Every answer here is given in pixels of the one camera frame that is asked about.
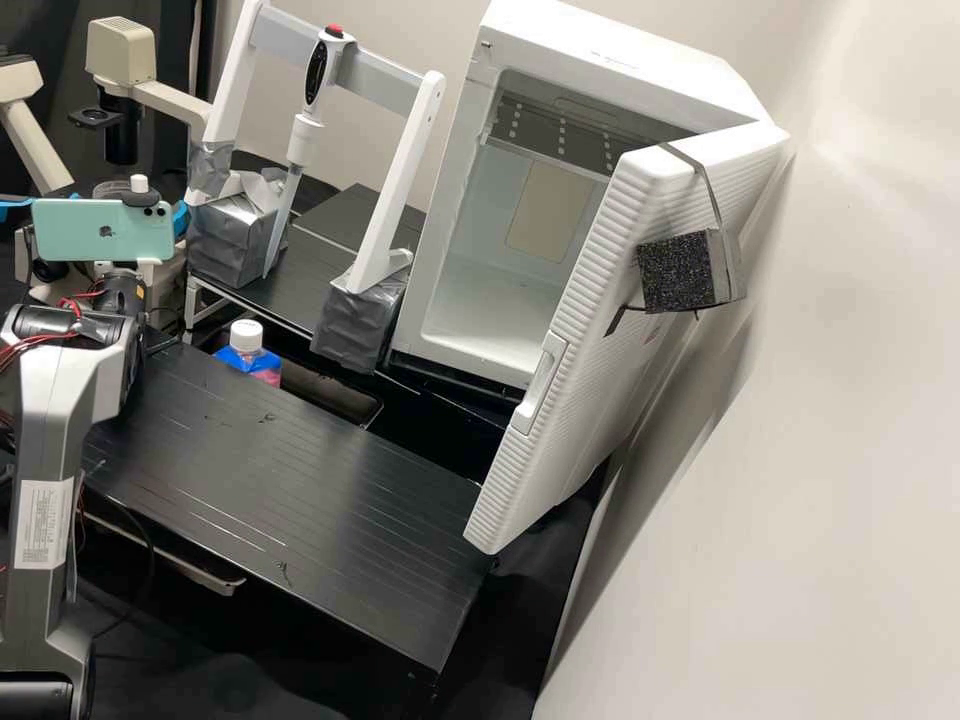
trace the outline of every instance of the white cap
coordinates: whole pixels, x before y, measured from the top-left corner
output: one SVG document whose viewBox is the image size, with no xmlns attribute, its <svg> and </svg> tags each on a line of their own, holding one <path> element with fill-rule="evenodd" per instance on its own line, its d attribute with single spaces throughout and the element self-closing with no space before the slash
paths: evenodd
<svg viewBox="0 0 960 720">
<path fill-rule="evenodd" d="M 136 193 L 150 192 L 150 181 L 146 175 L 137 173 L 130 176 L 130 190 Z"/>
<path fill-rule="evenodd" d="M 230 325 L 230 347 L 253 353 L 263 347 L 263 325 L 256 320 L 234 320 Z"/>
</svg>

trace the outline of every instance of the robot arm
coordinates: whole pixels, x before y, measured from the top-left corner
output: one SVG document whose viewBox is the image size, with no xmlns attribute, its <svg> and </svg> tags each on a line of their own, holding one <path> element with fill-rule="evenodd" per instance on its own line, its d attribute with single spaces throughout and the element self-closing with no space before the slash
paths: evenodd
<svg viewBox="0 0 960 720">
<path fill-rule="evenodd" d="M 81 317 L 15 305 L 0 330 L 10 348 L 56 338 L 20 354 L 0 717 L 89 716 L 92 643 L 64 612 L 65 558 L 84 439 L 119 413 L 140 366 L 137 282 L 124 273 L 106 278 L 94 311 Z M 119 307 L 124 314 L 96 311 Z"/>
</svg>

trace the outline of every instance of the silver duct tape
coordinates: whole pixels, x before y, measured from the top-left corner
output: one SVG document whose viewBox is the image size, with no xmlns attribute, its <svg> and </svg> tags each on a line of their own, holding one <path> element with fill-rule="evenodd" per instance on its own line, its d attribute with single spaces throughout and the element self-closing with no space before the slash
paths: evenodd
<svg viewBox="0 0 960 720">
<path fill-rule="evenodd" d="M 264 213 L 244 195 L 215 200 L 191 211 L 187 262 L 193 272 L 241 288 L 263 272 L 276 211 Z M 280 249 L 287 246 L 287 233 Z"/>
<path fill-rule="evenodd" d="M 406 267 L 359 295 L 341 290 L 336 281 L 331 283 L 311 352 L 349 370 L 373 373 L 383 358 L 409 279 Z"/>
<path fill-rule="evenodd" d="M 191 143 L 188 175 L 190 187 L 210 197 L 217 197 L 230 177 L 230 156 L 234 145 L 235 143 L 226 140 L 217 143 Z"/>
</svg>

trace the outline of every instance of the white wall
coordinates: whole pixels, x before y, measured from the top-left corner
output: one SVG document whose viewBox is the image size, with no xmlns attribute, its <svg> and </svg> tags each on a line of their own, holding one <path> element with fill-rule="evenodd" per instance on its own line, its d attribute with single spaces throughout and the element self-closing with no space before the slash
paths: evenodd
<svg viewBox="0 0 960 720">
<path fill-rule="evenodd" d="M 756 49 L 734 64 L 796 160 L 750 301 L 706 314 L 636 438 L 539 720 L 960 712 L 960 12 L 791 2 L 819 16 L 791 69 L 753 5 L 724 3 L 722 54 Z"/>
<path fill-rule="evenodd" d="M 731 12 L 729 0 L 572 2 L 701 50 L 723 51 L 734 67 L 752 70 L 744 70 L 744 74 L 767 103 L 778 98 L 780 79 L 795 69 L 794 59 L 814 34 L 819 18 L 816 13 L 807 12 L 807 7 L 823 3 L 824 0 L 791 2 L 772 12 L 768 9 L 769 0 L 740 0 L 742 7 L 754 8 L 748 13 L 748 24 L 756 36 L 778 38 L 778 52 L 771 56 L 766 51 L 766 41 L 762 45 L 732 42 L 739 36 L 744 13 Z M 373 52 L 418 72 L 435 69 L 446 75 L 443 109 L 410 196 L 411 204 L 426 209 L 488 0 L 274 0 L 273 4 L 318 25 L 339 22 Z M 222 67 L 226 57 L 241 5 L 242 0 L 218 2 L 217 68 Z M 282 162 L 302 85 L 302 72 L 282 61 L 263 58 L 240 126 L 240 147 Z M 318 159 L 308 173 L 338 187 L 359 181 L 379 189 L 400 137 L 402 121 L 339 88 L 333 93 L 336 102 L 325 112 L 327 128 L 317 149 Z"/>
</svg>

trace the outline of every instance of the mint green iphone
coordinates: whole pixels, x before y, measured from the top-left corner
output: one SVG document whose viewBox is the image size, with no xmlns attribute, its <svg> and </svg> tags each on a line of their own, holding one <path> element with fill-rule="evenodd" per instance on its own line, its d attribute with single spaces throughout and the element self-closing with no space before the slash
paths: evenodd
<svg viewBox="0 0 960 720">
<path fill-rule="evenodd" d="M 37 254 L 44 260 L 173 257 L 173 213 L 163 200 L 131 207 L 122 200 L 39 198 L 31 214 Z"/>
</svg>

